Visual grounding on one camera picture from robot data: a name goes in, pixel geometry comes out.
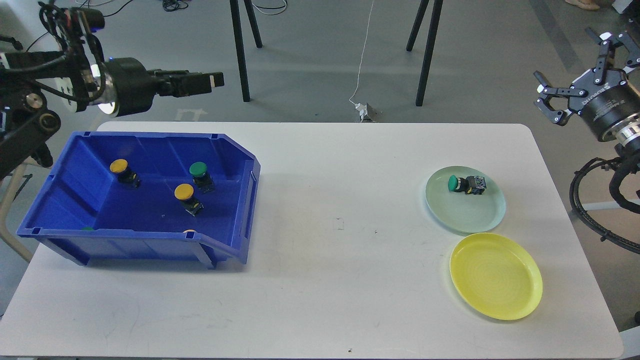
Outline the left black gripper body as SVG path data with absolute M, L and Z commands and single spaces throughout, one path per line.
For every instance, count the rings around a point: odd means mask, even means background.
M 160 80 L 132 57 L 114 58 L 103 64 L 106 89 L 98 109 L 111 117 L 147 112 L 160 88 Z

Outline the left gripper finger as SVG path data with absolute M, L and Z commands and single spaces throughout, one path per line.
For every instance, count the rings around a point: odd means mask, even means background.
M 212 89 L 225 85 L 224 73 L 215 71 L 202 73 L 189 70 L 162 70 L 150 71 L 159 96 L 171 96 L 174 98 L 189 97 L 208 94 Z

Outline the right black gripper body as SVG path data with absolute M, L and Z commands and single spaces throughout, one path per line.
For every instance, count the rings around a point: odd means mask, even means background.
M 613 128 L 639 113 L 639 91 L 629 84 L 627 73 L 622 69 L 608 69 L 598 84 L 595 72 L 586 70 L 574 80 L 573 86 L 585 94 L 573 99 L 573 112 L 599 142 L 614 141 L 617 135 Z

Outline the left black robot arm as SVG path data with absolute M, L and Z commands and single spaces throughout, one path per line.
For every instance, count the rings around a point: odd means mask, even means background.
M 39 2 L 38 17 L 57 51 L 1 54 L 1 177 L 28 158 L 53 165 L 46 142 L 62 125 L 48 109 L 46 93 L 69 101 L 71 111 L 99 106 L 111 117 L 147 112 L 155 96 L 182 98 L 210 93 L 225 84 L 219 72 L 146 69 L 135 58 L 105 59 L 96 32 L 105 15 L 91 7 Z

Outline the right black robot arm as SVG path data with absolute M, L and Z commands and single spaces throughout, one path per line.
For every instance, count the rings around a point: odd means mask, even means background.
M 551 85 L 546 76 L 535 71 L 539 85 L 534 104 L 554 125 L 564 126 L 571 116 L 579 116 L 597 141 L 616 142 L 615 158 L 593 158 L 574 173 L 569 202 L 574 214 L 601 241 L 637 254 L 637 242 L 614 233 L 589 215 L 579 197 L 579 185 L 597 168 L 611 170 L 608 192 L 614 203 L 633 214 L 640 212 L 639 202 L 626 198 L 620 189 L 627 177 L 639 173 L 640 94 L 629 79 L 640 65 L 639 25 L 631 23 L 619 33 L 596 34 L 591 28 L 586 33 L 598 46 L 595 65 L 566 87 Z

